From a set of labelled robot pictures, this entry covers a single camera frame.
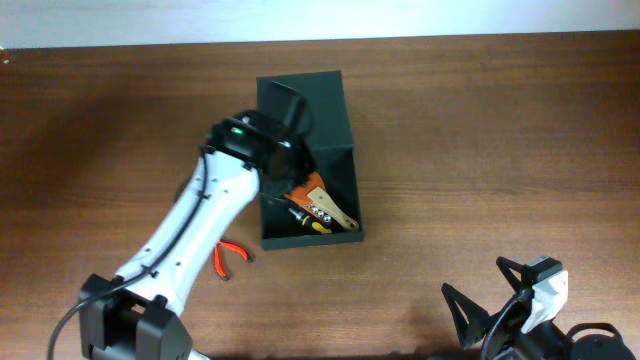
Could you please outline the orange socket bit holder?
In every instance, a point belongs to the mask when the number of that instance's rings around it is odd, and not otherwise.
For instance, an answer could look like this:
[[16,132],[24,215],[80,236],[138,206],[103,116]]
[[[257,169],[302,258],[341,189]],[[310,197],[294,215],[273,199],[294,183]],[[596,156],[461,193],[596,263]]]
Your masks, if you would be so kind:
[[321,223],[330,224],[332,222],[332,217],[313,203],[301,205],[301,208]]

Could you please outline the orange scraper wooden handle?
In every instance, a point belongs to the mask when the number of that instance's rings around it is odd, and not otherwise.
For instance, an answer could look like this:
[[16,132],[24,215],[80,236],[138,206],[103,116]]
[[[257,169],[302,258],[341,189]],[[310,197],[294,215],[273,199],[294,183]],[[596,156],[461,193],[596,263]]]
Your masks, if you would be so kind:
[[348,216],[328,194],[324,181],[318,172],[311,173],[306,183],[285,193],[284,197],[300,208],[301,205],[313,203],[328,213],[332,217],[332,221],[336,221],[338,225],[348,232],[360,230],[359,223]]

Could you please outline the yellow black stubby screwdriver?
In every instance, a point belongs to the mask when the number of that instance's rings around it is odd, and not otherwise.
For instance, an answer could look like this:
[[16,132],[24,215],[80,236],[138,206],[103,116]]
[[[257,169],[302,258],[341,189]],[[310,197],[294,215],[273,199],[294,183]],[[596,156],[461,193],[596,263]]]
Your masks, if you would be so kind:
[[332,234],[332,230],[325,227],[322,223],[308,213],[293,208],[289,208],[288,212],[294,217],[297,224],[316,234]]

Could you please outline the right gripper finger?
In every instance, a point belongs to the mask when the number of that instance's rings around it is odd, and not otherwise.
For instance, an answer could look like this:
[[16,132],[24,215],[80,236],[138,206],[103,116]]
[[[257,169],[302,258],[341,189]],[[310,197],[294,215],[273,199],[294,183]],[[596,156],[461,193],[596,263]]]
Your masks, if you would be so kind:
[[496,265],[514,292],[519,294],[523,287],[521,280],[523,264],[499,256],[496,259]]
[[460,347],[468,350],[484,339],[492,326],[492,317],[448,283],[442,285],[441,292],[451,312]]

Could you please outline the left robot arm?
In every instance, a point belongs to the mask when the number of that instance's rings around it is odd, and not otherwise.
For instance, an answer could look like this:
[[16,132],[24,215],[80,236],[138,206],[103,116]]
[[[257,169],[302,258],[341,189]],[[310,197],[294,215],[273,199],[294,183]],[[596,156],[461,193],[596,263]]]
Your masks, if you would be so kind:
[[258,195],[306,182],[315,162],[298,125],[306,99],[278,82],[271,112],[245,110],[213,125],[193,175],[146,244],[112,279],[91,275],[73,312],[86,359],[202,358],[181,320],[201,269],[237,215]]

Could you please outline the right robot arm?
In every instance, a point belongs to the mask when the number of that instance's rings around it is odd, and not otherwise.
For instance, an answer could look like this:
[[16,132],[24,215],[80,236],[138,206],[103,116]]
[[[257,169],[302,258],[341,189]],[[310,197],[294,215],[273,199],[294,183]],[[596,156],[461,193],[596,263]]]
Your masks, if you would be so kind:
[[460,347],[479,343],[482,359],[621,359],[635,357],[615,326],[580,323],[562,332],[554,319],[568,300],[568,271],[561,261],[540,256],[520,264],[505,257],[496,265],[514,291],[502,309],[483,307],[445,283],[441,292],[451,311]]

